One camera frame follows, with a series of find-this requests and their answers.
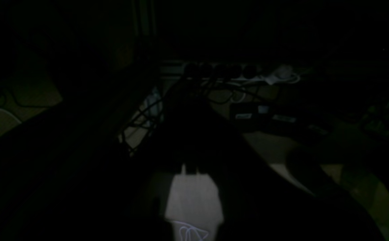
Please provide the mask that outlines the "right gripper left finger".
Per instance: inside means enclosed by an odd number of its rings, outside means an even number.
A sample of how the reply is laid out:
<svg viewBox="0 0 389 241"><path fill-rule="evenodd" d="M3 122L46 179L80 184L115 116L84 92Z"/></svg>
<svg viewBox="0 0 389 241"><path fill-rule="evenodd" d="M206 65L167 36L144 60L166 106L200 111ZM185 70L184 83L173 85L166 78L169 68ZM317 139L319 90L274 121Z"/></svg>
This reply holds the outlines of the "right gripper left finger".
<svg viewBox="0 0 389 241"><path fill-rule="evenodd" d="M172 157L178 131L176 108L192 85L192 80L179 80L163 96L154 92L154 100L139 106L121 131L121 171L181 172L182 163Z"/></svg>

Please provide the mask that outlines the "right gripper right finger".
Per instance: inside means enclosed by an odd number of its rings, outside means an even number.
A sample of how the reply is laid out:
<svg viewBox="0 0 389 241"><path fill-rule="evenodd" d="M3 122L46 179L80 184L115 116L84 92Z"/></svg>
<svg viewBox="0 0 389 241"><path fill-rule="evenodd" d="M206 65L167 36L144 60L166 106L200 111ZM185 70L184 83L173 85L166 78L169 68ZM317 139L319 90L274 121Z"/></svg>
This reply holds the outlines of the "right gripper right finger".
<svg viewBox="0 0 389 241"><path fill-rule="evenodd" d="M201 173L212 177L268 175L268 165L242 133L205 99L194 101L194 133Z"/></svg>

